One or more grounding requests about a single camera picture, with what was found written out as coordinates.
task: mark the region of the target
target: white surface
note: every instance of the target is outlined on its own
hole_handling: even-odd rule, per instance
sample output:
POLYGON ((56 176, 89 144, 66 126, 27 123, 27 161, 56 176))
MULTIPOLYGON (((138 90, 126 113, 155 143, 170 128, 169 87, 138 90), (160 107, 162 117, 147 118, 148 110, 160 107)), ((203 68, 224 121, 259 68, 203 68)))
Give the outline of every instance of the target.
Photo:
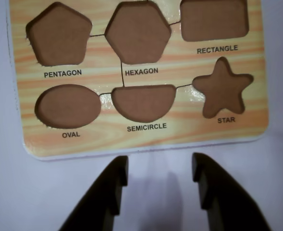
MULTIPOLYGON (((220 163, 283 231, 283 0, 264 0, 271 127, 259 141, 132 154, 114 231, 208 231, 191 177, 192 152, 220 163)), ((25 153, 0 0, 0 231, 57 231, 113 156, 41 162, 25 153)))

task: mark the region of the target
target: shape cutout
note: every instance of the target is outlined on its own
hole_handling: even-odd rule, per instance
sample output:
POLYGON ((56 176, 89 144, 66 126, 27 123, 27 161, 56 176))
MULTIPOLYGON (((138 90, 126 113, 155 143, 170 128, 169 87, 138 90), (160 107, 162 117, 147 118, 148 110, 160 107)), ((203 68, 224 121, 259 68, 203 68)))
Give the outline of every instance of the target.
POLYGON ((125 118, 150 123, 169 112, 175 94, 174 85, 121 87, 114 89, 111 98, 117 111, 125 118))
POLYGON ((185 41, 244 37, 249 31, 247 0, 183 0, 181 31, 185 41))
POLYGON ((213 118, 224 108, 242 114, 245 110, 242 91, 252 82, 249 74, 234 74, 226 58, 218 59, 211 75, 193 80, 194 88, 205 95, 203 116, 213 118))
POLYGON ((157 62, 170 36, 168 22, 151 1, 120 3, 105 31, 107 41, 125 64, 157 62))
POLYGON ((91 21, 55 2, 26 26, 27 37, 43 66, 80 64, 92 29, 91 21))
POLYGON ((35 113, 42 123, 52 128, 79 128, 94 121, 100 114, 99 96, 75 84, 55 86, 37 100, 35 113))

